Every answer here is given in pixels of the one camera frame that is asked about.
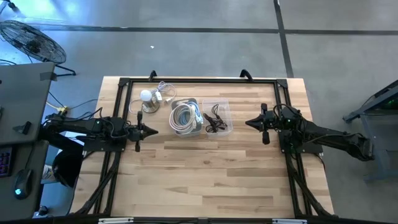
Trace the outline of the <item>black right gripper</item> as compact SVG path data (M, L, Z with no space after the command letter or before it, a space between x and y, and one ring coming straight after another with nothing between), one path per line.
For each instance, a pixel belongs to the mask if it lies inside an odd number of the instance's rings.
M270 137L269 137L269 129L275 129L275 114L272 110L268 110L267 104L262 103L261 104L261 114L263 115L263 133L262 133L262 143L263 144L269 144L270 143ZM250 119L246 121L246 125L260 131L261 130L261 124L251 124L251 123L259 123L261 122L261 115L257 116L256 118Z

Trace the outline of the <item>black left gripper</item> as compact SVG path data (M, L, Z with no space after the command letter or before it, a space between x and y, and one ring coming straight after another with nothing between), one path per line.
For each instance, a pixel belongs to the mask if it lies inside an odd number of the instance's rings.
M141 111L137 112L137 124L129 129L128 140L131 142L135 142L135 151L140 152L141 146L140 141L143 140L142 131L143 131L143 123L142 123L143 114ZM153 136L158 134L159 132L155 129L152 129L146 126L145 138L149 136Z

